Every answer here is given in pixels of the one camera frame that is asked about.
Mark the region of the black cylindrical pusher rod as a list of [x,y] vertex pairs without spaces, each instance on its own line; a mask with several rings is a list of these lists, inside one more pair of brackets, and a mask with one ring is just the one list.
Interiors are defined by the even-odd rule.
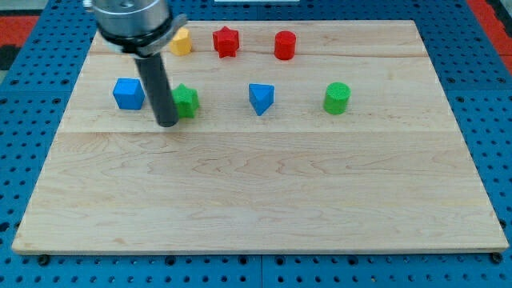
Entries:
[[178,109],[174,104],[165,65],[160,54],[135,60],[146,96],[150,101],[156,123],[171,127],[178,123]]

